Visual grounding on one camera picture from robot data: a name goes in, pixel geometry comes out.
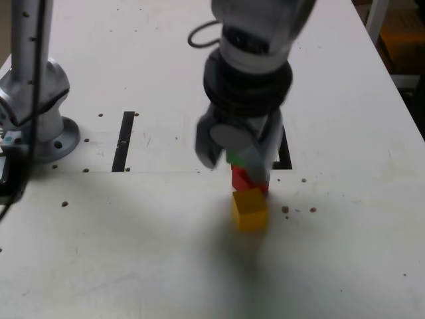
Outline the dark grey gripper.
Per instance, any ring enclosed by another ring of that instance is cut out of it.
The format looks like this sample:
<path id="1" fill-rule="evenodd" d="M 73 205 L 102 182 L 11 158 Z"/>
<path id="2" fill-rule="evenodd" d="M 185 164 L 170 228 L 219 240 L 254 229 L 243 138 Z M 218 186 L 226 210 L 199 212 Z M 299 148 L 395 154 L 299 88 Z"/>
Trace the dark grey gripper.
<path id="1" fill-rule="evenodd" d="M 241 167 L 251 181 L 262 183 L 270 177 L 282 130 L 280 111 L 263 117 L 243 117 L 209 106 L 197 122 L 195 153 L 206 168 L 215 169 L 224 149 L 228 164 Z"/>

